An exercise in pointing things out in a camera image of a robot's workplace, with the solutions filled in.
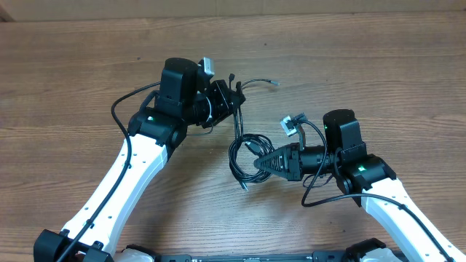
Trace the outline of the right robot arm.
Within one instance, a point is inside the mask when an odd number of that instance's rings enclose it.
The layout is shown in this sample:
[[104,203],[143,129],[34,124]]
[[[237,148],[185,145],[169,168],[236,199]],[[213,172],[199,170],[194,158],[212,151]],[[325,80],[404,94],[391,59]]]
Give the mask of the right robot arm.
[[457,249],[415,205],[395,171],[380,157],[369,154],[354,111],[336,109],[323,116],[318,132],[321,146],[307,146],[304,114],[287,116],[281,125],[287,136],[298,135],[297,143],[260,156],[255,168],[288,181],[301,181],[306,190],[318,177],[331,174],[341,195],[326,199],[352,199],[392,237],[408,261],[464,261]]

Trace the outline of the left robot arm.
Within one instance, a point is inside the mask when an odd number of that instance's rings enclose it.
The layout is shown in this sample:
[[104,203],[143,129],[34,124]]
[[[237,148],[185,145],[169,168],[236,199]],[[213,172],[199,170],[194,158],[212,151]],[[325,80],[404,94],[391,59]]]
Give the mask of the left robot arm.
[[165,61],[159,82],[129,124],[119,125],[125,140],[83,208],[60,232],[43,230],[33,246],[35,261],[113,261],[117,243],[134,207],[164,168],[190,125],[211,128],[245,101],[225,80],[212,78],[214,62],[179,57]]

